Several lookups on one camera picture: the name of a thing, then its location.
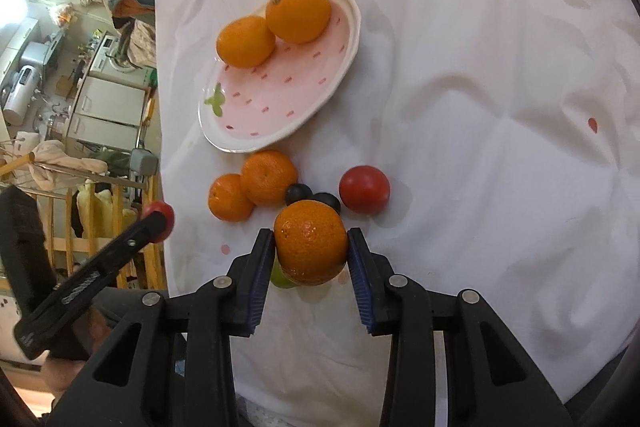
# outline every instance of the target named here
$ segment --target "water heater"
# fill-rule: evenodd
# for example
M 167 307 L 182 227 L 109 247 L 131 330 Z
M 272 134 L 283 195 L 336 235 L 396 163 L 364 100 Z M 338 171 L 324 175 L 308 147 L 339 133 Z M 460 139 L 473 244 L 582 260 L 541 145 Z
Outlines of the water heater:
M 33 91 L 38 87 L 40 71 L 33 66 L 25 66 L 18 73 L 14 88 L 4 104 L 2 115 L 4 121 L 11 125 L 22 125 L 24 115 L 31 103 Z

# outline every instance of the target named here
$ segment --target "yellow garment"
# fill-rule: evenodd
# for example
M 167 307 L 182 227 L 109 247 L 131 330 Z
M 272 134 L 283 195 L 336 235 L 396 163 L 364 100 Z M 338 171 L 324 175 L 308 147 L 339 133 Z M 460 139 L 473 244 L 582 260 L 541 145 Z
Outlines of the yellow garment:
M 113 237 L 113 200 L 108 190 L 94 194 L 94 237 Z M 83 238 L 89 230 L 89 184 L 78 187 L 78 213 L 84 228 Z M 123 230 L 136 221 L 136 213 L 130 208 L 122 210 Z

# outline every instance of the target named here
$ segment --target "strawberry-patterned plate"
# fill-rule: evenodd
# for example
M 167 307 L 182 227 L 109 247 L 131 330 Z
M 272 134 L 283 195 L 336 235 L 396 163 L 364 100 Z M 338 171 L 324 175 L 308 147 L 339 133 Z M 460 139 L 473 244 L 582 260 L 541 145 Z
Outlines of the strawberry-patterned plate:
M 293 134 L 334 94 L 358 51 L 361 15 L 354 0 L 329 0 L 326 30 L 308 44 L 276 40 L 253 70 L 216 57 L 212 80 L 198 104 L 206 139 L 226 152 L 252 152 Z M 264 15 L 264 6 L 254 13 Z

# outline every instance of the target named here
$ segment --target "white plate rim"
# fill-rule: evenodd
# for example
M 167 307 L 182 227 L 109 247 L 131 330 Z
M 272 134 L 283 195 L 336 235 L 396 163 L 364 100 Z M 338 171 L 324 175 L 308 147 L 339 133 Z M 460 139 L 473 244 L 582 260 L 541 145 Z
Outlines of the white plate rim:
M 210 118 L 210 116 L 208 113 L 206 113 L 206 118 L 204 116 L 205 111 L 208 110 L 210 112 L 211 108 L 206 105 L 204 101 L 208 98 L 208 96 L 210 96 L 210 94 L 213 92 L 213 89 L 215 89 L 215 86 L 218 83 L 218 78 L 220 77 L 220 73 L 222 73 L 223 68 L 225 67 L 225 63 L 222 62 L 222 60 L 218 57 L 218 54 L 216 54 L 216 61 L 218 62 L 218 64 L 216 65 L 215 72 L 211 77 L 211 80 L 207 82 L 204 88 L 202 88 L 202 93 L 200 99 L 198 100 L 198 123 L 200 124 L 200 129 L 202 130 L 204 137 L 210 144 L 212 144 L 213 147 L 223 152 L 230 153 L 248 153 L 264 149 L 265 147 L 268 147 L 273 143 L 279 142 L 280 140 L 291 136 L 311 117 L 313 117 L 313 115 L 315 115 L 324 106 L 324 104 L 331 100 L 332 96 L 335 94 L 335 91 L 338 89 L 338 86 L 340 86 L 340 84 L 344 80 L 347 71 L 349 71 L 349 68 L 353 64 L 360 44 L 360 25 L 362 24 L 362 15 L 360 13 L 360 8 L 358 8 L 355 0 L 342 1 L 343 3 L 340 3 L 340 5 L 343 9 L 345 8 L 345 5 L 349 7 L 348 12 L 347 10 L 345 10 L 345 12 L 347 15 L 348 23 L 350 24 L 349 42 L 347 45 L 347 50 L 345 52 L 345 58 L 340 64 L 340 68 L 338 68 L 338 71 L 332 79 L 331 83 L 329 83 L 328 89 L 325 91 L 325 96 L 311 105 L 304 114 L 281 128 L 277 132 L 266 136 L 260 136 L 258 138 L 237 139 L 229 136 L 228 134 L 223 135 L 222 129 L 212 126 L 207 122 L 207 118 Z M 264 3 L 252 13 L 263 15 L 266 5 L 267 3 Z M 221 136 L 223 139 L 216 140 L 216 136 Z

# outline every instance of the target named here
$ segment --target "green lime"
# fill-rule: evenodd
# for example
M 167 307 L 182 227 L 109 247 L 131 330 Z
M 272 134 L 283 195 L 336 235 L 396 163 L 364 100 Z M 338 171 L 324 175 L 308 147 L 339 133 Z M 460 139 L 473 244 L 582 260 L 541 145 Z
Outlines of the green lime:
M 277 288 L 283 288 L 284 290 L 299 286 L 287 279 L 286 275 L 282 272 L 282 268 L 280 267 L 280 263 L 278 263 L 277 257 L 273 261 L 273 268 L 271 268 L 271 284 Z

